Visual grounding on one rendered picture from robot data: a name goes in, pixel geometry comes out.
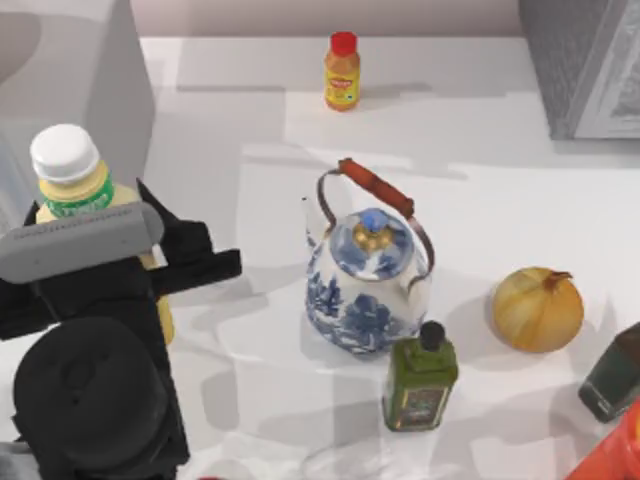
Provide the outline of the yellow bottle with white cap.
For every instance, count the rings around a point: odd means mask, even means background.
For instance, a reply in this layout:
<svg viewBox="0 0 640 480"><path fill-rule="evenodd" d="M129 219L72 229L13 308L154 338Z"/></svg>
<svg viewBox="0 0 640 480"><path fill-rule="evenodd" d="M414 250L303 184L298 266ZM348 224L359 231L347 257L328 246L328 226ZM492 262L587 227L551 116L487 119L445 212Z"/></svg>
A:
<svg viewBox="0 0 640 480"><path fill-rule="evenodd" d="M75 124L56 124L32 140L30 155L43 202L35 223L46 224L141 200L113 180L91 135Z"/></svg>

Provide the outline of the white appliance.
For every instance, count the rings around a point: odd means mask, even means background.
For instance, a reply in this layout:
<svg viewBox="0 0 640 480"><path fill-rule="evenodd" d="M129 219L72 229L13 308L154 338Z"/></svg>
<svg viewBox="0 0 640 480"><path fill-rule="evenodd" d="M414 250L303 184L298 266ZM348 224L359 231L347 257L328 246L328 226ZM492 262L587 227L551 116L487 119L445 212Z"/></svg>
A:
<svg viewBox="0 0 640 480"><path fill-rule="evenodd" d="M130 0L0 0L0 234L39 196L37 133L84 127L114 179L133 186L154 118Z"/></svg>

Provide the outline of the blue and white teapot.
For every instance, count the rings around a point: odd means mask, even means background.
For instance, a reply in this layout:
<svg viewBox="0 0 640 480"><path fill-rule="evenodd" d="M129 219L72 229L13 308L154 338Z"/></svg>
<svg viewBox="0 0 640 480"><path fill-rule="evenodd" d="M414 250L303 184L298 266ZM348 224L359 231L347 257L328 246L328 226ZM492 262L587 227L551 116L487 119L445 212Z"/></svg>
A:
<svg viewBox="0 0 640 480"><path fill-rule="evenodd" d="M384 203L337 216L325 182L344 176ZM305 309L330 343L353 355L386 351L426 318L435 250L413 200L351 158L339 160L305 197Z"/></svg>

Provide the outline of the orange bottle with red cap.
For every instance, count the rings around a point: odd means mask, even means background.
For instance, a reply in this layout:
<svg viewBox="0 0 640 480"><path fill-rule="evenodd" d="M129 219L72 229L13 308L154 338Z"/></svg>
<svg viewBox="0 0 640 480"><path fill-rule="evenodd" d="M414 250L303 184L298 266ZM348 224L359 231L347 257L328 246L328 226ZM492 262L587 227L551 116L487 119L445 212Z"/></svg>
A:
<svg viewBox="0 0 640 480"><path fill-rule="evenodd" d="M360 99L361 59L358 37L351 31L334 32L324 59L324 100L336 111L354 108Z"/></svg>

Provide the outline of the green oil bottle, black cap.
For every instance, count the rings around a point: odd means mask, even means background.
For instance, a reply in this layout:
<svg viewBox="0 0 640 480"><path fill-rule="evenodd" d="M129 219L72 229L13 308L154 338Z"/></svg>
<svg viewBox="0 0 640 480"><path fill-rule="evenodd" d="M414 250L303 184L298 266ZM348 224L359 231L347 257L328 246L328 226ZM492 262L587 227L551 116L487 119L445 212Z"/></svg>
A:
<svg viewBox="0 0 640 480"><path fill-rule="evenodd" d="M395 432L436 429L458 375L455 348L441 323L426 321L417 336L395 342L382 397L386 427Z"/></svg>

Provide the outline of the yellow onion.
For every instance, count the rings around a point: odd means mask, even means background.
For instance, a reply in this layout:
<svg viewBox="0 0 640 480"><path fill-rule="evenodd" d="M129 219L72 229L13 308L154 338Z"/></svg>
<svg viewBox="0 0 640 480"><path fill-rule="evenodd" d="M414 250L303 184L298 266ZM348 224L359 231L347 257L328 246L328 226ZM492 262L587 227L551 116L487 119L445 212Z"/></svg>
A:
<svg viewBox="0 0 640 480"><path fill-rule="evenodd" d="M491 300L494 332L527 353L564 348L579 333L584 317L582 296L568 271L521 268L498 283Z"/></svg>

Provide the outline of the grey cabinet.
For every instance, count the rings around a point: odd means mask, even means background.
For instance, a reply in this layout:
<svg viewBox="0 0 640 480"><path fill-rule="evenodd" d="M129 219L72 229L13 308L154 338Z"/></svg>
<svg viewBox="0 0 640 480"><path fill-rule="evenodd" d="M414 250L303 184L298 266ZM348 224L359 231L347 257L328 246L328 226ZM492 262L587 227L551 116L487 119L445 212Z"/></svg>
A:
<svg viewBox="0 0 640 480"><path fill-rule="evenodd" d="M640 140L640 0L518 0L554 140Z"/></svg>

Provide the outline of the dark green bottle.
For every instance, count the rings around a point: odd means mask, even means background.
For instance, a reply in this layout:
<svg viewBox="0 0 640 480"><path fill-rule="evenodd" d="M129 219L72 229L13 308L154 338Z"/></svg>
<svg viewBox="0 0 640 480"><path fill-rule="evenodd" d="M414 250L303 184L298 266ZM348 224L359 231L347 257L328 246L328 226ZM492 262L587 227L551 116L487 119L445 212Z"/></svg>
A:
<svg viewBox="0 0 640 480"><path fill-rule="evenodd" d="M618 418L640 396L640 322L615 336L578 396L601 423Z"/></svg>

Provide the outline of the red orange container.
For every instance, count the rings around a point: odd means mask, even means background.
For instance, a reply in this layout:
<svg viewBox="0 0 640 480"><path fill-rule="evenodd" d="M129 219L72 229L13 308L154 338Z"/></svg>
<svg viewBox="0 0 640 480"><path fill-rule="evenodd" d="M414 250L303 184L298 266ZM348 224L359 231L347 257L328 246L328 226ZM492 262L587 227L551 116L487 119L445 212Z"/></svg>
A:
<svg viewBox="0 0 640 480"><path fill-rule="evenodd" d="M565 480L640 480L640 400Z"/></svg>

